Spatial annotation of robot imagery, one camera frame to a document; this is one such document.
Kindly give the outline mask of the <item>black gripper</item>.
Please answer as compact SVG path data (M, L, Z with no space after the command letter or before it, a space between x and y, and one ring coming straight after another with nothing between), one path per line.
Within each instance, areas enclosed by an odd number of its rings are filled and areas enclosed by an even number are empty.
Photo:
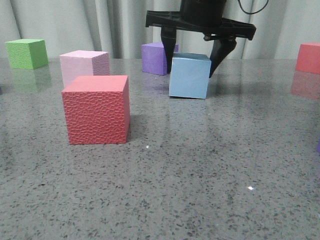
M256 27L224 18L225 6L225 0L183 0L179 11L147 11L145 26L161 28L160 37L168 74L172 70L177 30L202 33L205 41L213 41L209 58L210 78L219 64L235 49L236 38L253 39Z

